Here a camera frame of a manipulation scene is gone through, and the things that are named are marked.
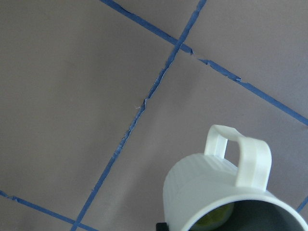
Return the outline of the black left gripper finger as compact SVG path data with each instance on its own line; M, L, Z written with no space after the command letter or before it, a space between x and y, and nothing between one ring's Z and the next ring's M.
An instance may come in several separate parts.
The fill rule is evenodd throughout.
M168 231L168 225L165 222L156 223L156 231Z

